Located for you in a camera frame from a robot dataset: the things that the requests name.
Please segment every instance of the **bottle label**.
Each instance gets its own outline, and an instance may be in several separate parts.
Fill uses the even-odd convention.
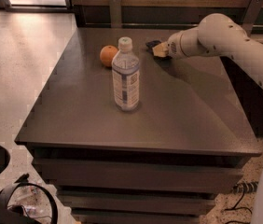
[[[124,109],[132,109],[139,102],[140,71],[124,75],[113,69],[115,102]]]

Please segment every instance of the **clear plastic container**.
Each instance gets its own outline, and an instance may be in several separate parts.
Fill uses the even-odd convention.
[[[123,111],[132,111],[139,104],[140,60],[132,52],[129,37],[121,37],[118,48],[112,61],[115,103]]]

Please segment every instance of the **orange fruit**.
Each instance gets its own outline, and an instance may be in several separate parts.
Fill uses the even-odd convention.
[[[108,45],[102,48],[100,53],[100,59],[104,66],[112,67],[113,57],[117,54],[118,49],[114,46]]]

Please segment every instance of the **white floor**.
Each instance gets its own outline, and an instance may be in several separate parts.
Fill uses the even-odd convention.
[[[0,174],[0,190],[22,174],[29,173],[31,181],[41,177],[31,165],[32,156],[14,138],[28,116],[50,72],[59,60],[76,29],[73,14],[24,14],[0,11],[0,145],[11,155],[11,162]],[[263,148],[263,138],[259,139]],[[257,181],[263,168],[263,156],[251,159],[244,167],[242,181]],[[47,187],[54,193],[54,187]],[[224,212],[241,194],[219,195],[217,206],[202,224],[221,224],[231,220],[249,221],[243,211]],[[255,194],[247,194],[241,206],[252,208]],[[70,209],[59,204],[59,223],[74,223]]]

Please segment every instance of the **bottle cap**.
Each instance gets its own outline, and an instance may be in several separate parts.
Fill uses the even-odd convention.
[[[132,50],[132,40],[129,37],[121,37],[119,40],[119,49],[122,51]]]

